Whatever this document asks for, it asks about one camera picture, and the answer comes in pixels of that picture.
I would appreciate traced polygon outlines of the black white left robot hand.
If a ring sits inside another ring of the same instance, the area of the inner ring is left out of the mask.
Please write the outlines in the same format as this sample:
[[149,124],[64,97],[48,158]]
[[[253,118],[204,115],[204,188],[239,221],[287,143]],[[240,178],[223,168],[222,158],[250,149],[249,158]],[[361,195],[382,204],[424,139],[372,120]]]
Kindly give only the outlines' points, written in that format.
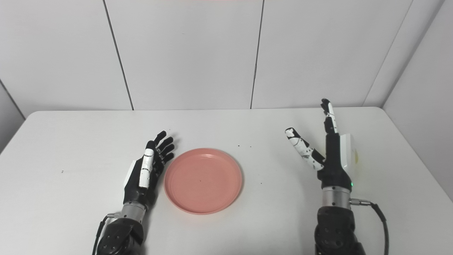
[[151,149],[154,152],[153,160],[148,171],[149,184],[147,187],[141,187],[139,185],[142,163],[146,158],[145,155],[142,155],[141,158],[132,164],[132,168],[128,172],[127,182],[124,187],[124,204],[138,202],[147,208],[154,206],[157,181],[160,179],[165,165],[174,158],[173,150],[175,149],[175,145],[173,141],[173,137],[168,136],[167,132],[163,130],[157,134],[154,140],[147,142],[146,149]]

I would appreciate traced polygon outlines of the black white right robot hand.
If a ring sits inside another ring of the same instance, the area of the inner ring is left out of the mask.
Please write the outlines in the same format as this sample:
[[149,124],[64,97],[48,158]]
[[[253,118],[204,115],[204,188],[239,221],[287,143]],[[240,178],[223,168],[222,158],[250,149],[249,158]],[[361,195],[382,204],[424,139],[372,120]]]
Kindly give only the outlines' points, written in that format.
[[321,187],[341,187],[352,191],[353,182],[344,167],[347,162],[345,135],[338,132],[335,120],[333,105],[330,100],[323,98],[321,107],[325,120],[324,129],[326,132],[325,149],[326,155],[322,155],[315,148],[304,140],[294,129],[289,127],[285,130],[285,135],[293,148],[299,153],[306,163],[317,172],[317,178],[321,181]]

